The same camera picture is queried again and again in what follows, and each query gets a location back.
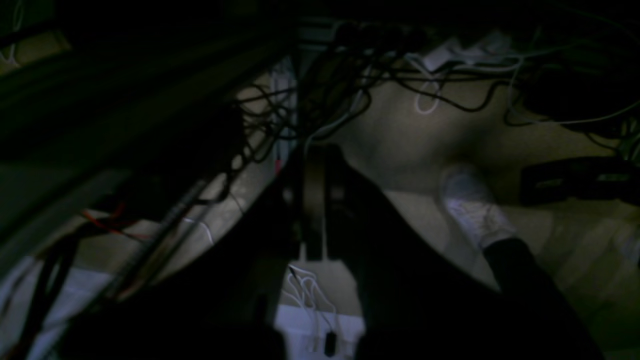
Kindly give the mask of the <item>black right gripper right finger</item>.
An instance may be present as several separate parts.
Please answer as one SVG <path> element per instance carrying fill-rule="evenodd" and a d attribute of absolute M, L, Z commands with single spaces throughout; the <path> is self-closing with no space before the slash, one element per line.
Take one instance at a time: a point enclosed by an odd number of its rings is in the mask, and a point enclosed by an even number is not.
<path fill-rule="evenodd" d="M 366 327 L 357 360 L 605 358 L 546 338 L 498 283 L 490 289 L 427 244 L 338 146 L 326 156 L 327 246 L 354 276 Z"/>

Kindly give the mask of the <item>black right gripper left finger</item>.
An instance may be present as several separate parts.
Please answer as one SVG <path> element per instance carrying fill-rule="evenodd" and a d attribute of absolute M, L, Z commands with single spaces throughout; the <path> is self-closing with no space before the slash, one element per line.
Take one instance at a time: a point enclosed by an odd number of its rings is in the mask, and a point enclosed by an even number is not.
<path fill-rule="evenodd" d="M 285 360 L 274 329 L 297 246 L 286 166 L 213 248 L 158 285 L 75 324 L 77 360 Z"/>

